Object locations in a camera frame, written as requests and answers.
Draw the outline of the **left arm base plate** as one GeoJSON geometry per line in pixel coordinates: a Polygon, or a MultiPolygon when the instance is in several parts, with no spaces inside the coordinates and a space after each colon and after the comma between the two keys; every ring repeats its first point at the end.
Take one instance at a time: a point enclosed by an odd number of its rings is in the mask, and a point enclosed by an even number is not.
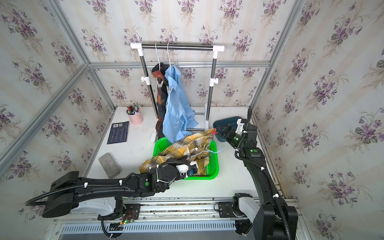
{"type": "Polygon", "coordinates": [[[98,220],[110,221],[119,220],[120,223],[132,223],[139,218],[141,204],[123,204],[121,210],[115,209],[115,211],[107,216],[98,215],[98,220]]]}

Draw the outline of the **pink pen cup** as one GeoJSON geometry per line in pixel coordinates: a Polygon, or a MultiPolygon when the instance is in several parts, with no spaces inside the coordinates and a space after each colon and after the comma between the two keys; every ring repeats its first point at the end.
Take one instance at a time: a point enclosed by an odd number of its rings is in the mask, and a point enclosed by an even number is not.
{"type": "Polygon", "coordinates": [[[138,102],[127,107],[126,113],[129,116],[130,122],[134,126],[141,125],[144,121],[143,115],[140,112],[141,105],[138,102]]]}

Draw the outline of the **yellow plaid shirt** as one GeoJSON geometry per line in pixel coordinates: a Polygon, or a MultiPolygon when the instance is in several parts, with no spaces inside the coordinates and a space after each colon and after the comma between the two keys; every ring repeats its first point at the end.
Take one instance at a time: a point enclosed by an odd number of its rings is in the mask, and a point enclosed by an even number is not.
{"type": "Polygon", "coordinates": [[[205,176],[207,171],[206,166],[210,160],[210,153],[203,153],[200,156],[192,158],[190,156],[196,155],[199,151],[205,149],[211,141],[213,141],[214,135],[212,135],[212,131],[213,129],[198,132],[172,143],[171,146],[167,147],[159,155],[154,157],[152,156],[152,158],[142,163],[139,167],[139,171],[141,173],[146,173],[151,168],[154,168],[167,160],[175,159],[177,161],[183,160],[187,163],[196,163],[198,170],[193,175],[205,176]]]}

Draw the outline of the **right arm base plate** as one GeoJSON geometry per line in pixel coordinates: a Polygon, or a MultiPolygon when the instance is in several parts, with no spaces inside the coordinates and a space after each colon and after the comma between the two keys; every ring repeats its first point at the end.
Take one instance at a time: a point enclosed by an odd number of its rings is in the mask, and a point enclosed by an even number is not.
{"type": "Polygon", "coordinates": [[[218,202],[214,204],[214,210],[220,218],[246,218],[246,215],[240,210],[235,209],[232,202],[218,202]]]}

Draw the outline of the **white hanger of blue shirt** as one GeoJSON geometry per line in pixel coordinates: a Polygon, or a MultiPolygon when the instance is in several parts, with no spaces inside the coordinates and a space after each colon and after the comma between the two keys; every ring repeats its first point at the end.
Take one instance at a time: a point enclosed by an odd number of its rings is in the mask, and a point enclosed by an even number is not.
{"type": "Polygon", "coordinates": [[[169,66],[172,66],[172,61],[171,61],[171,54],[170,54],[171,50],[170,50],[170,44],[167,43],[167,56],[168,56],[168,60],[169,60],[169,66]]]}

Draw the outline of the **light blue shirt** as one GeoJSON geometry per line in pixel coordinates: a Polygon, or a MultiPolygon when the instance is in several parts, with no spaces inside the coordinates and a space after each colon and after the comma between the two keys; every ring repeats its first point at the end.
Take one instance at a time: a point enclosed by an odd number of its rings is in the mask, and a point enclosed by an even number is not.
{"type": "Polygon", "coordinates": [[[174,143],[190,135],[191,132],[187,129],[195,128],[198,122],[185,93],[180,70],[174,65],[170,66],[166,70],[165,78],[169,84],[168,88],[173,87],[173,90],[167,98],[163,134],[174,143]]]}

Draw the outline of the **dark blue booklet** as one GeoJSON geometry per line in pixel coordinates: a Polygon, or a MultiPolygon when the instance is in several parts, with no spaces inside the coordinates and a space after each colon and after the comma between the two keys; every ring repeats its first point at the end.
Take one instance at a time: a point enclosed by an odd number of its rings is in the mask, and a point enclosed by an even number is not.
{"type": "Polygon", "coordinates": [[[127,142],[129,126],[129,121],[112,124],[107,145],[127,142]]]}

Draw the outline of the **metal clothes rack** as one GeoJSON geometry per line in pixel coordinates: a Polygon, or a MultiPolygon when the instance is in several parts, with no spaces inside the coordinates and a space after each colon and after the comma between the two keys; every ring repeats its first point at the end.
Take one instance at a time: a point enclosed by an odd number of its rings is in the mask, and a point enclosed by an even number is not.
{"type": "MultiPolygon", "coordinates": [[[[150,92],[150,98],[151,102],[153,104],[153,108],[155,111],[155,115],[158,117],[158,109],[156,106],[156,99],[153,94],[152,89],[152,83],[150,79],[150,75],[148,72],[147,64],[144,57],[144,50],[155,50],[155,43],[152,44],[144,44],[144,43],[131,43],[130,44],[131,49],[138,51],[142,68],[144,71],[144,76],[141,77],[141,81],[144,82],[148,90],[150,92]]],[[[167,50],[167,44],[157,44],[158,50],[167,50]]],[[[209,89],[208,89],[208,96],[207,96],[207,103],[205,104],[205,112],[204,113],[196,113],[195,112],[195,120],[198,122],[198,125],[195,128],[187,129],[187,131],[191,132],[193,134],[194,132],[204,132],[208,130],[209,127],[209,119],[210,119],[210,112],[211,112],[211,105],[212,105],[212,97],[213,97],[213,90],[215,85],[218,84],[219,79],[215,77],[216,73],[216,66],[217,66],[217,60],[218,60],[218,54],[223,52],[225,50],[225,46],[223,45],[175,45],[170,44],[170,50],[176,50],[176,51],[200,51],[200,52],[212,52],[213,53],[213,60],[212,60],[212,69],[211,69],[211,76],[209,81],[209,89]]]]}

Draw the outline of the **green plastic basket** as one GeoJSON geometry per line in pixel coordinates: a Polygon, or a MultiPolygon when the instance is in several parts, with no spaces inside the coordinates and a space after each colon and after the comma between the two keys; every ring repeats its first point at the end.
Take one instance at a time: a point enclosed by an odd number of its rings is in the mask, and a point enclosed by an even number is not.
{"type": "MultiPolygon", "coordinates": [[[[171,146],[172,143],[167,140],[167,138],[161,138],[159,139],[155,146],[153,151],[153,157],[159,155],[163,150],[165,150],[167,147],[171,146]]],[[[209,181],[213,180],[218,174],[219,174],[219,160],[218,160],[218,150],[217,150],[217,144],[215,141],[211,141],[210,144],[210,151],[213,151],[209,154],[210,160],[208,165],[206,166],[206,175],[205,176],[190,176],[186,178],[186,181],[209,181]]]]}

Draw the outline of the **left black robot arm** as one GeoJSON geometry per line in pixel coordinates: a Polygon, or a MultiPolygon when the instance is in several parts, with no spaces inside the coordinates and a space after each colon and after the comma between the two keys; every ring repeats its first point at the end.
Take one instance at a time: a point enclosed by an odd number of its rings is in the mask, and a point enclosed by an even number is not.
{"type": "Polygon", "coordinates": [[[92,209],[100,216],[122,214],[122,198],[145,198],[163,193],[170,185],[189,178],[198,172],[196,162],[183,162],[171,159],[147,173],[130,173],[122,179],[91,179],[79,176],[79,172],[69,172],[51,184],[50,191],[27,200],[27,207],[44,206],[44,218],[56,218],[81,209],[92,200],[107,199],[112,206],[101,205],[92,209]]]}

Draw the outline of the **dark teal plastic bin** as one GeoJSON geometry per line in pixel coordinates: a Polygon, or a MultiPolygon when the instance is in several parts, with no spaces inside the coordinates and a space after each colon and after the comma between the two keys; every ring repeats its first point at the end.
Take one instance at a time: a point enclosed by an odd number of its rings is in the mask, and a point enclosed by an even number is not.
{"type": "MultiPolygon", "coordinates": [[[[237,120],[241,119],[241,118],[242,117],[240,117],[240,116],[234,116],[234,117],[230,117],[230,118],[225,118],[225,119],[217,120],[217,121],[215,121],[213,123],[213,128],[216,128],[217,131],[218,131],[220,127],[225,127],[225,126],[229,125],[234,130],[236,130],[237,127],[238,127],[237,120]]],[[[226,142],[226,138],[224,138],[222,134],[217,133],[216,137],[217,137],[219,142],[223,142],[223,143],[226,142]]]]}

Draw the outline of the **white hanger of dark shirt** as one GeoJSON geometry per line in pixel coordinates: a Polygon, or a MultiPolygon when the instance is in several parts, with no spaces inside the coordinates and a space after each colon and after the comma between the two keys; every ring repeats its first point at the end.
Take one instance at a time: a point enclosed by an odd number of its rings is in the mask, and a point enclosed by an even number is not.
{"type": "Polygon", "coordinates": [[[160,61],[160,57],[159,57],[159,53],[158,53],[157,43],[155,43],[155,51],[156,51],[156,55],[157,55],[157,59],[158,59],[158,67],[159,67],[159,71],[160,71],[161,70],[161,61],[160,61]]]}

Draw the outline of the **grey sponge block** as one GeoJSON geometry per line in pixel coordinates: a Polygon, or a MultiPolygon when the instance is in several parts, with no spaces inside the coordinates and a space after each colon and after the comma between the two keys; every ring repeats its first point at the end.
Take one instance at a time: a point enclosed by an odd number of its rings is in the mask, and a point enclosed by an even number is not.
{"type": "Polygon", "coordinates": [[[102,155],[99,162],[109,179],[114,179],[122,172],[121,166],[111,153],[102,155]]]}

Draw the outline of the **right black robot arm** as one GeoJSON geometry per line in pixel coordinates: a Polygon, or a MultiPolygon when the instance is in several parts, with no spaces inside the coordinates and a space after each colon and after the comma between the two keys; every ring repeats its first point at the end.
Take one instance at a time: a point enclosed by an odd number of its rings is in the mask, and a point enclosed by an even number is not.
{"type": "Polygon", "coordinates": [[[299,214],[279,193],[267,168],[263,151],[257,146],[258,128],[250,123],[253,110],[247,118],[231,117],[215,121],[213,127],[220,138],[234,149],[235,158],[242,161],[256,187],[259,201],[252,195],[236,193],[231,203],[220,203],[221,217],[233,214],[235,232],[246,235],[253,231],[256,240],[294,240],[299,214]]]}

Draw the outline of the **dark plaid shirt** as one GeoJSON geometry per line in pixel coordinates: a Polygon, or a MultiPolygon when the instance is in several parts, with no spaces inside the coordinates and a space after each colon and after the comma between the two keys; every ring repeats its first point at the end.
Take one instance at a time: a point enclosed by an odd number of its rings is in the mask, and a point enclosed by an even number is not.
{"type": "Polygon", "coordinates": [[[166,70],[169,68],[169,65],[161,63],[161,70],[159,71],[158,64],[152,68],[152,75],[155,78],[157,82],[157,78],[161,78],[164,80],[164,84],[161,89],[158,89],[158,94],[157,94],[157,101],[156,101],[156,106],[158,109],[158,121],[156,123],[156,131],[157,131],[157,137],[158,139],[163,138],[165,135],[163,134],[163,122],[165,119],[165,114],[166,114],[166,103],[167,103],[167,98],[168,98],[168,81],[165,78],[166,70]]]}

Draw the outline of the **white clothespin on dark shirt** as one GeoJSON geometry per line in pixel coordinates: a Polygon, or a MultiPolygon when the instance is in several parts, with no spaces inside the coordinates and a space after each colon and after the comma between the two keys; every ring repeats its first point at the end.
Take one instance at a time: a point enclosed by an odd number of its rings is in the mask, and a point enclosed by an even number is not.
{"type": "Polygon", "coordinates": [[[161,79],[161,78],[157,78],[157,86],[158,86],[158,89],[161,89],[162,86],[164,84],[164,80],[161,79]]]}

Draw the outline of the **light blue wire hanger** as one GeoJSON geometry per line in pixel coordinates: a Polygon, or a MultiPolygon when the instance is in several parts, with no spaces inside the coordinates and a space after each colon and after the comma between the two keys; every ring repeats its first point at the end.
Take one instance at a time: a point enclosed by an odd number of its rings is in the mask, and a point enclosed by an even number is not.
{"type": "Polygon", "coordinates": [[[212,154],[217,154],[223,150],[222,146],[218,146],[215,141],[212,141],[205,149],[199,151],[196,155],[190,156],[196,157],[200,156],[203,153],[212,153],[212,154]]]}

